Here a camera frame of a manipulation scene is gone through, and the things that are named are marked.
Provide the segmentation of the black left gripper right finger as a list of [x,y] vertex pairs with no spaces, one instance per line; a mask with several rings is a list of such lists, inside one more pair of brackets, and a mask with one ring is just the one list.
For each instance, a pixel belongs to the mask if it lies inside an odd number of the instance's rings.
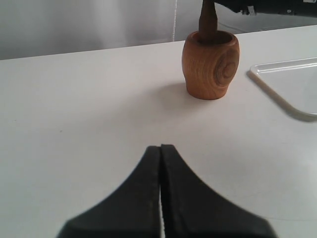
[[167,238],[275,238],[269,222],[204,183],[173,145],[162,145],[160,189]]

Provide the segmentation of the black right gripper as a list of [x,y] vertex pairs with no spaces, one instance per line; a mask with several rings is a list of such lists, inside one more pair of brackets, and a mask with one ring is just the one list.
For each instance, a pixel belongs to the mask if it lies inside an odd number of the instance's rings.
[[317,17],[316,0],[216,0],[215,2],[243,15],[263,13]]

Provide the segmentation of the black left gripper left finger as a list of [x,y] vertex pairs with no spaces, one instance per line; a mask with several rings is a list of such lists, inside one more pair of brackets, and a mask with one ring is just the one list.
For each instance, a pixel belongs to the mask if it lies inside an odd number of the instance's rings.
[[159,238],[160,148],[146,148],[131,175],[106,199],[68,220],[59,238]]

